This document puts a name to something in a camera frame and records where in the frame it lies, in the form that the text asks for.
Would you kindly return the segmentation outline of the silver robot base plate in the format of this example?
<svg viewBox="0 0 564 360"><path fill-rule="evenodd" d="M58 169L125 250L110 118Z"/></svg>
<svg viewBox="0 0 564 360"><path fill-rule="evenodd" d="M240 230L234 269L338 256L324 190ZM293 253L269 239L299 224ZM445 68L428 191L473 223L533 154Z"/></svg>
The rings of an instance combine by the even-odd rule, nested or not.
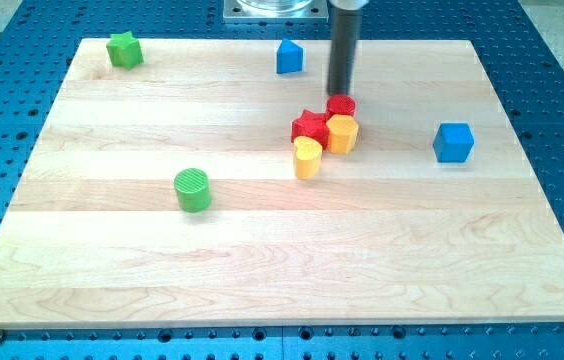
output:
<svg viewBox="0 0 564 360"><path fill-rule="evenodd" d="M224 0L222 13L233 22L329 17L326 0Z"/></svg>

